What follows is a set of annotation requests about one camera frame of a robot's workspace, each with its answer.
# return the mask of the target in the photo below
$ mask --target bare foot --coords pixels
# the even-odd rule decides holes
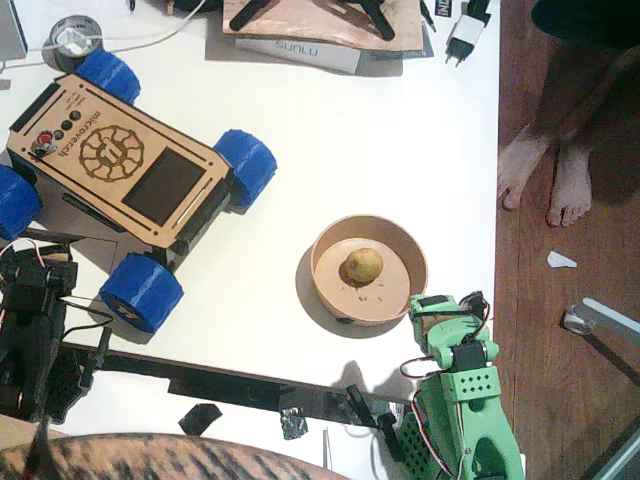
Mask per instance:
[[[589,151],[571,143],[560,148],[547,215],[550,225],[568,227],[591,209]]]
[[[498,198],[508,192],[504,208],[518,208],[527,180],[554,141],[553,135],[533,135],[527,125],[498,156]]]

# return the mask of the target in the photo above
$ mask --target plug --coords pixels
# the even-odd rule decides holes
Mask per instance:
[[[478,43],[484,27],[485,22],[482,20],[466,14],[461,15],[447,41],[447,50],[445,52],[447,60],[445,63],[451,60],[451,57],[454,57],[458,59],[456,62],[457,67],[463,60],[466,60],[473,52],[476,43]]]

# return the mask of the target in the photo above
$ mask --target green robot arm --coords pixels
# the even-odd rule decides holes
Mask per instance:
[[[460,304],[444,295],[410,299],[415,340],[441,368],[418,383],[419,418],[409,414],[398,430],[411,478],[447,478],[430,458],[422,430],[453,478],[524,480],[520,451],[500,405],[498,371],[488,365],[499,349],[483,328],[486,307],[479,292]]]

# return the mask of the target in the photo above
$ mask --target person's leg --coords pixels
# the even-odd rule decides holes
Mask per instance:
[[[571,225],[591,208],[591,152],[615,134],[640,128],[640,58],[633,60],[585,125],[560,148],[547,215],[553,226]]]
[[[593,93],[623,50],[565,42],[553,55],[534,120],[498,156],[498,198],[517,208],[529,176],[557,141],[558,127]]]

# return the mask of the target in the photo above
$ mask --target black shorts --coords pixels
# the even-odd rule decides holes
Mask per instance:
[[[531,17],[562,40],[625,49],[640,44],[640,0],[540,0]]]

